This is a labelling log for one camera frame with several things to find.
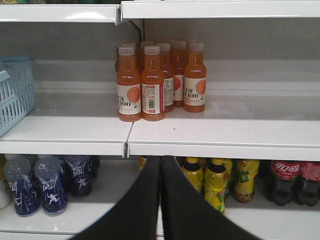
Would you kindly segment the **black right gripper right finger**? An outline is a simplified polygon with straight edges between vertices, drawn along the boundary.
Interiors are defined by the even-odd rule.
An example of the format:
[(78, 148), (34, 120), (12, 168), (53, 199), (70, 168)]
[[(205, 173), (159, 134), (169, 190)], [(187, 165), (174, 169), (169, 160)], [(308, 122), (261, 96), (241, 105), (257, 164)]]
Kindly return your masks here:
[(162, 225), (166, 240), (258, 239), (205, 201), (173, 156), (162, 156), (160, 166)]

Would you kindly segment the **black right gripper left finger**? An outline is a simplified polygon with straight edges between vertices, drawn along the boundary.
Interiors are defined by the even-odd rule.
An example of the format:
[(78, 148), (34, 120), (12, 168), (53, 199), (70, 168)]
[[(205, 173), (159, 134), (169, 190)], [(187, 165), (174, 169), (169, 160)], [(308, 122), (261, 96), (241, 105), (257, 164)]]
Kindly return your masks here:
[(100, 219), (73, 240), (155, 240), (159, 212), (161, 158), (148, 156), (138, 178)]

